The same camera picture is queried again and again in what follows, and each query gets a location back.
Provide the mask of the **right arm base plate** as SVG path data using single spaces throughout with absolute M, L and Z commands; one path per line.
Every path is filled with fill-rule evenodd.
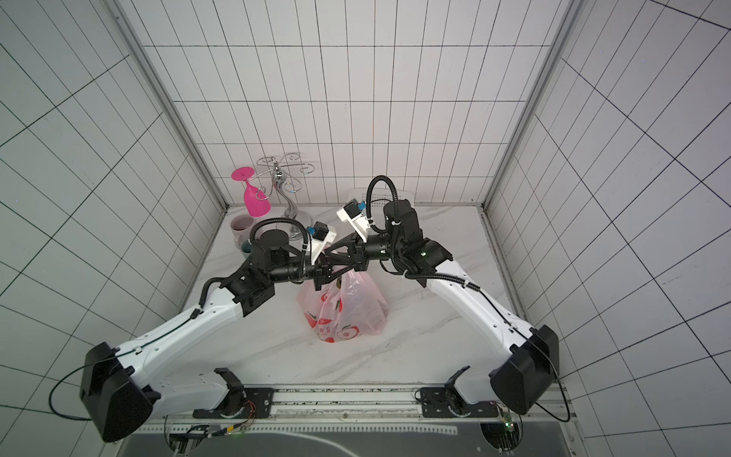
M 494 402 L 466 403 L 454 388 L 424 387 L 417 390 L 415 399 L 422 417 L 429 419 L 497 418 L 499 409 Z

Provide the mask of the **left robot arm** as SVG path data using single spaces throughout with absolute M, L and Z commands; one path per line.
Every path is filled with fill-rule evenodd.
M 272 299 L 279 283 L 321 288 L 369 264 L 369 240 L 350 234 L 329 241 L 322 223 L 307 228 L 272 218 L 249 232 L 251 254 L 226 277 L 207 280 L 197 306 L 118 347 L 101 343 L 78 368 L 80 400 L 105 443 L 126 438 L 148 420 L 186 411 L 235 418 L 252 410 L 243 382 L 228 368 L 177 375 L 184 355 L 217 331 Z

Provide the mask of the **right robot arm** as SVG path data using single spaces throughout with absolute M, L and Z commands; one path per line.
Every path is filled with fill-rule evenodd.
M 395 275 L 441 297 L 487 339 L 487 367 L 460 369 L 447 383 L 456 395 L 454 412 L 462 404 L 489 400 L 521 415 L 538 406 L 560 382 L 555 331 L 531 326 L 474 283 L 446 248 L 424 236 L 417 212 L 390 178 L 374 177 L 365 198 L 338 209 L 338 218 L 353 232 L 317 255 L 318 268 L 334 278 L 335 267 L 364 272 L 372 261 L 389 261 Z

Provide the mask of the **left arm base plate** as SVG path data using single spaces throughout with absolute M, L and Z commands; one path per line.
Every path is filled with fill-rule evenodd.
M 196 409 L 192 413 L 195 419 L 231 419 L 247 420 L 267 419 L 273 403 L 273 388 L 243 388 L 230 391 L 223 401 L 213 409 Z

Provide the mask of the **pink plastic bag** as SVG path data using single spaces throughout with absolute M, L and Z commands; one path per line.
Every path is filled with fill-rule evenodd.
M 366 272 L 347 272 L 316 291 L 308 281 L 296 297 L 308 325 L 326 343 L 380 335 L 389 307 Z

